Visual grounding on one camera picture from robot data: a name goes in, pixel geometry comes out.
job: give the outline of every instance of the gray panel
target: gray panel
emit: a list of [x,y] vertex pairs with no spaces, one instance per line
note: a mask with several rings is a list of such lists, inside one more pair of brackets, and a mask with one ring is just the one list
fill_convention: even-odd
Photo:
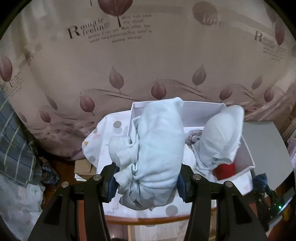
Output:
[[266,173],[276,189],[293,171],[287,148],[273,122],[245,122],[243,137],[255,162],[255,174]]

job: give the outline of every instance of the red object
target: red object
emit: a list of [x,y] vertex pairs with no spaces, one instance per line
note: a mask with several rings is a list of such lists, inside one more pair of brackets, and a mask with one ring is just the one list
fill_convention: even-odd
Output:
[[214,176],[219,180],[230,178],[235,174],[235,164],[220,164],[213,171]]

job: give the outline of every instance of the rolled garment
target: rolled garment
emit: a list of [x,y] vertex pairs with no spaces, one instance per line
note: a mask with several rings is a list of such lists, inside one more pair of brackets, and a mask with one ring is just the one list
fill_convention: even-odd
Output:
[[120,167],[119,203],[145,210],[174,200],[184,149],[180,98],[150,102],[132,120],[129,136],[112,137],[109,154]]
[[210,118],[192,149],[196,170],[210,181],[215,181],[212,171],[219,164],[231,164],[240,147],[244,109],[233,105]]

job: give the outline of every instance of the silver bolt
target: silver bolt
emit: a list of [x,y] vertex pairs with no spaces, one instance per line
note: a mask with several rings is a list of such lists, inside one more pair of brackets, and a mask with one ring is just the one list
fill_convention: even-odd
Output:
[[98,181],[98,180],[100,180],[101,178],[102,178],[102,176],[101,176],[100,174],[94,175],[94,177],[93,177],[93,179],[94,179],[95,181]]
[[66,188],[67,186],[69,186],[69,182],[63,182],[63,183],[62,183],[62,187],[63,187],[63,188]]
[[193,177],[193,179],[196,180],[196,181],[198,181],[198,180],[200,180],[200,179],[202,178],[202,176],[199,175],[199,174],[194,174],[192,177]]
[[231,181],[226,181],[225,185],[229,188],[233,187],[233,183]]

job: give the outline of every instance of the blue plaid cloth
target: blue plaid cloth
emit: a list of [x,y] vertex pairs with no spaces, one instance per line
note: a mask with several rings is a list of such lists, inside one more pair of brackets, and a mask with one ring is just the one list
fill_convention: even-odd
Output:
[[34,176],[33,137],[0,90],[0,173],[26,187]]

